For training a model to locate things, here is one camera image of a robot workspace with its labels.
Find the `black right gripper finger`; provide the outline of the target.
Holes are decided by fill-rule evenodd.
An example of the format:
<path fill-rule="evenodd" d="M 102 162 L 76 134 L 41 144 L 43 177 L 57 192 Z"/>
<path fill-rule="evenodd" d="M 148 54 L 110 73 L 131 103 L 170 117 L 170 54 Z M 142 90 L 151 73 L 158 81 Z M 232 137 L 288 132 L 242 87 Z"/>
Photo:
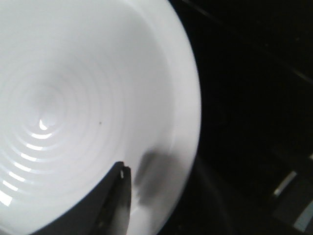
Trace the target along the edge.
<path fill-rule="evenodd" d="M 79 203 L 35 235 L 125 235 L 132 201 L 131 169 L 115 162 Z"/>

